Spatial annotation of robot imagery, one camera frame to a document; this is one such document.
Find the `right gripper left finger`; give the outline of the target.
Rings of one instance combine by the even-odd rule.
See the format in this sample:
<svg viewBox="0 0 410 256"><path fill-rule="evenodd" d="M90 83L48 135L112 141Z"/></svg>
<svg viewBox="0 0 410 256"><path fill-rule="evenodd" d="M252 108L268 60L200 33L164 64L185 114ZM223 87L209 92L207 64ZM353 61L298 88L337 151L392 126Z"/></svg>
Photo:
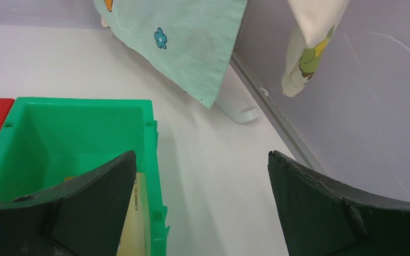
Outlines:
<svg viewBox="0 0 410 256"><path fill-rule="evenodd" d="M0 255L116 255L137 173L127 151L73 179L0 202Z"/></svg>

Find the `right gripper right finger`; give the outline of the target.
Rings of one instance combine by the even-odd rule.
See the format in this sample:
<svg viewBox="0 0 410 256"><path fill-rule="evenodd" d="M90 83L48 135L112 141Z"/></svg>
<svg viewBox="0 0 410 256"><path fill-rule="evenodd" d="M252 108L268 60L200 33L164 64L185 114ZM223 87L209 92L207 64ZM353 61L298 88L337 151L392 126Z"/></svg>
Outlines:
<svg viewBox="0 0 410 256"><path fill-rule="evenodd" d="M410 202L351 187L275 150L268 172L290 255L410 255Z"/></svg>

